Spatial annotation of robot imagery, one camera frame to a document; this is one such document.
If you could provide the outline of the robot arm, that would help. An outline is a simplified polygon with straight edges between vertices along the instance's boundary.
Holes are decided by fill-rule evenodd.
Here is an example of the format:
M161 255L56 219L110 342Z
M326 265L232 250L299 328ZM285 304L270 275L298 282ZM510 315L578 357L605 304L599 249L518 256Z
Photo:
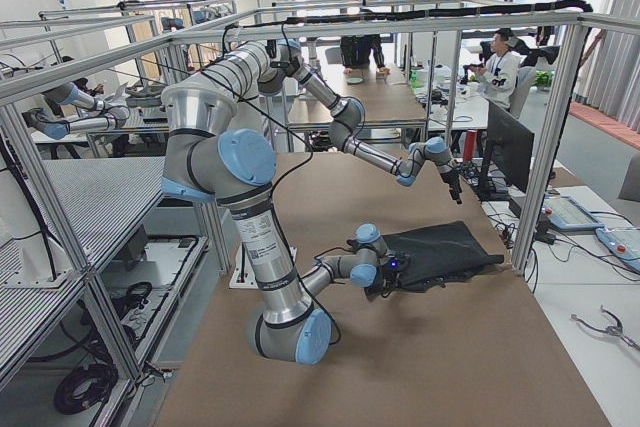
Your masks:
M305 62L300 48L292 41L246 42L210 63L201 74L236 102L249 101L247 89L256 87L266 95L279 89L284 78L293 78L329 111L332 122L328 133L333 147L390 173L405 187L413 185L424 164L431 162L448 185L452 200L462 202L458 171L443 138L411 144L404 158L359 139L365 119L363 104L329 87Z
M237 105L218 89L183 82L166 88L162 101L170 109L162 190L230 211L263 300L246 331L251 348L269 359L318 363L331 343L332 318L317 294L336 279L372 286L393 260L384 238L363 224L351 252L322 257L300 276L271 199L276 154L266 139L230 129Z

